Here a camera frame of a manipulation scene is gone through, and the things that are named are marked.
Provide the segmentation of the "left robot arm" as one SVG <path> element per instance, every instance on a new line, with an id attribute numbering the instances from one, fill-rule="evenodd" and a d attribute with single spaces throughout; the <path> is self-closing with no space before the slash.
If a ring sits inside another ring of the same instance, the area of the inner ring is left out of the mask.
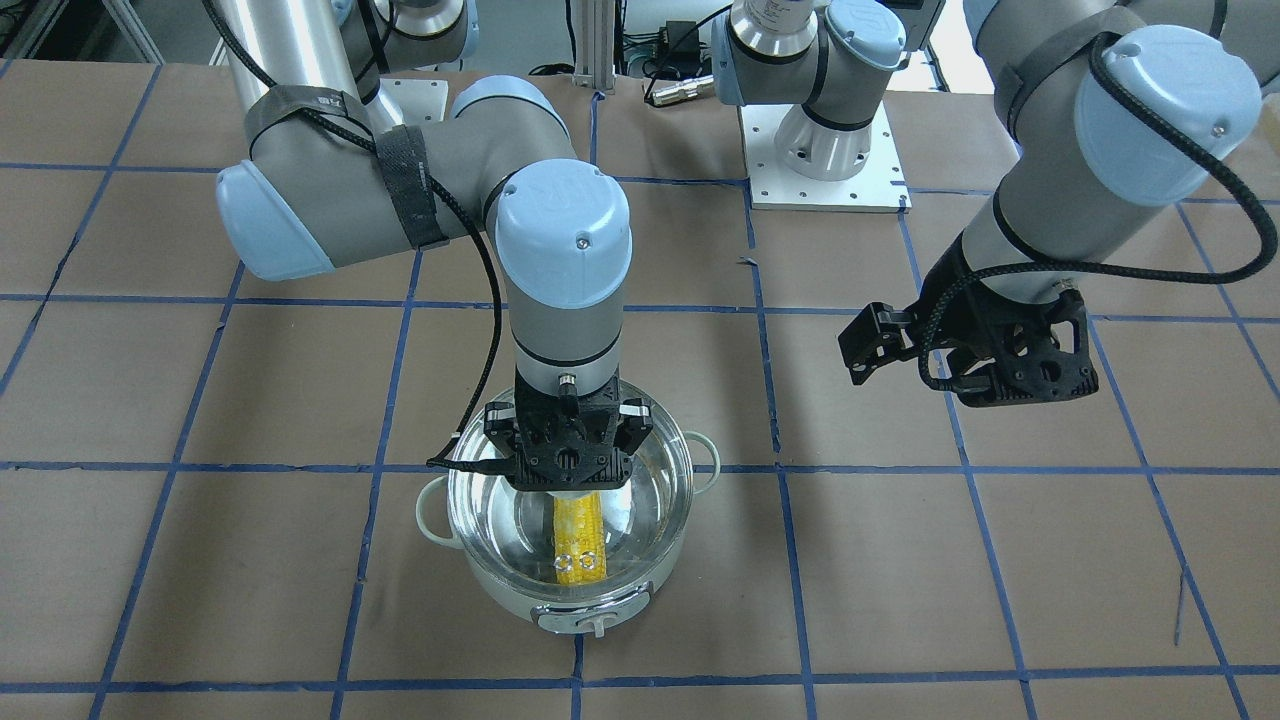
<path id="1" fill-rule="evenodd" d="M 1098 388 L 1083 273 L 1224 284 L 1277 251 L 1260 200 L 1225 167 L 1277 88 L 1275 1 L 968 1 L 966 26 L 1020 149 L 997 190 L 897 313 L 867 306 L 838 336 L 852 383 L 888 363 L 972 407 L 1080 398 Z M 819 181 L 861 168 L 872 117 L 908 32 L 878 1 L 735 1 L 710 31 L 728 105 L 788 106 L 782 161 Z M 1108 256 L 1208 178 L 1260 234 L 1229 272 L 1161 272 Z"/>

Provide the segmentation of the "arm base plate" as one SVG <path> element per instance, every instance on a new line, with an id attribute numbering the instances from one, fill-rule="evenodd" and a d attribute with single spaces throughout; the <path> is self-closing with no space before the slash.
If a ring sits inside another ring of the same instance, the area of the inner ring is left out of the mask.
<path id="1" fill-rule="evenodd" d="M 884 106 L 836 131 L 800 105 L 739 109 L 751 205 L 763 210 L 896 213 L 911 208 Z"/>
<path id="2" fill-rule="evenodd" d="M 380 78 L 378 95 L 366 106 L 375 133 L 444 120 L 448 92 L 445 79 Z"/>

